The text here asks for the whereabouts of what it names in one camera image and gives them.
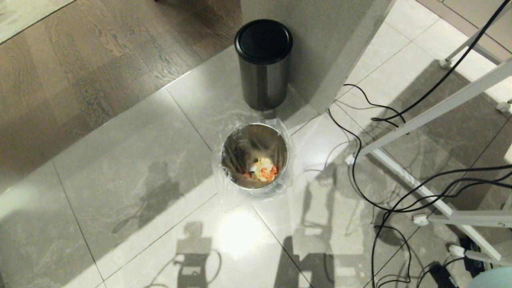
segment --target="vegetable scraps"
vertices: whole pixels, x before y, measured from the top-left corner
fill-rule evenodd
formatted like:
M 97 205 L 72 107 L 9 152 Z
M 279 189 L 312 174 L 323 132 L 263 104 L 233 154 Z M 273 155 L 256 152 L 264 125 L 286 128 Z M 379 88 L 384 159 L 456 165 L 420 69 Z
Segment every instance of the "vegetable scraps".
M 252 164 L 249 173 L 245 173 L 245 177 L 259 180 L 261 182 L 274 181 L 275 176 L 278 174 L 277 167 L 270 161 L 270 159 L 261 157 Z

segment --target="tile floor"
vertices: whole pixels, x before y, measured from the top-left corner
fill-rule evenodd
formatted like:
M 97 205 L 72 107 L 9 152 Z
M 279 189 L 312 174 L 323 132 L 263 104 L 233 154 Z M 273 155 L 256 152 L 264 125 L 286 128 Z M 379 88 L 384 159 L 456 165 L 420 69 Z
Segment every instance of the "tile floor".
M 374 102 L 402 109 L 445 72 L 436 59 L 463 40 L 422 5 L 398 0 L 348 83 L 360 85 Z M 406 119 L 492 69 L 489 63 L 470 54 L 467 64 Z M 354 191 L 348 178 L 343 159 L 354 150 L 354 139 L 292 88 L 275 114 L 256 113 L 240 97 L 237 70 L 230 47 L 0 195 L 5 286 L 371 286 L 372 223 L 382 213 Z M 449 169 L 511 163 L 512 122 L 493 107 L 493 101 L 512 95 L 510 83 L 507 79 L 385 150 L 420 179 Z M 364 142 L 390 130 L 369 121 L 389 112 L 369 108 L 354 88 L 342 89 L 331 111 Z M 294 184 L 282 197 L 225 213 L 210 169 L 212 150 L 225 137 L 222 127 L 229 119 L 269 116 L 281 118 L 292 134 L 300 156 L 292 164 Z M 356 177 L 367 196 L 383 205 L 406 191 L 368 158 L 358 162 Z M 460 175 L 429 188 L 438 191 L 455 177 Z M 497 189 L 470 193 L 478 201 L 454 204 L 495 209 L 504 197 Z M 389 224 L 411 245 L 415 283 L 426 265 L 448 258 L 444 245 L 456 242 L 457 235 L 444 225 L 418 229 L 410 217 L 397 214 Z M 494 234 L 492 242 L 502 251 L 512 251 L 509 230 L 481 231 Z M 403 279 L 407 259 L 401 238 L 384 231 L 375 255 L 376 279 Z M 466 287 L 471 277 L 463 264 L 455 262 L 450 270 Z M 422 287 L 433 285 L 427 276 Z

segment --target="black lid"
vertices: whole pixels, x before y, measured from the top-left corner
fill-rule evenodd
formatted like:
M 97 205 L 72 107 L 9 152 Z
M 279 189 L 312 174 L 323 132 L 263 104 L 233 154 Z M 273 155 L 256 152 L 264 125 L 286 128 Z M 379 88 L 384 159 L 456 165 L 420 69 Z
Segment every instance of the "black lid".
M 270 65 L 283 60 L 291 51 L 293 38 L 283 24 L 269 19 L 245 24 L 234 38 L 241 58 L 249 63 Z

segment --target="wooden floor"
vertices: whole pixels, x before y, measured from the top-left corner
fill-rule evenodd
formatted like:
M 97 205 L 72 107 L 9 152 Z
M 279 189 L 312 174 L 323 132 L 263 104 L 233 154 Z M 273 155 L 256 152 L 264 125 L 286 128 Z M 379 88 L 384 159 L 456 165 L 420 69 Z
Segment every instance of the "wooden floor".
M 77 0 L 0 45 L 0 193 L 232 44 L 240 0 Z

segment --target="trash can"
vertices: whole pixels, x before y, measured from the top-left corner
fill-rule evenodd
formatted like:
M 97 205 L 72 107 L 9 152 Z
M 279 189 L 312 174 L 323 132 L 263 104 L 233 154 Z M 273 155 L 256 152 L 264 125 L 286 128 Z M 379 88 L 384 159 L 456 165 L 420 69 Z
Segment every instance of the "trash can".
M 221 161 L 225 173 L 241 191 L 254 196 L 268 196 L 282 188 L 282 185 L 272 184 L 279 182 L 285 173 L 288 156 L 285 139 L 276 129 L 265 124 L 248 124 L 228 136 Z M 274 179 L 260 181 L 249 176 L 251 168 L 261 159 L 267 159 L 275 166 Z
M 254 20 L 234 38 L 245 102 L 253 109 L 277 108 L 286 98 L 293 38 L 283 24 Z

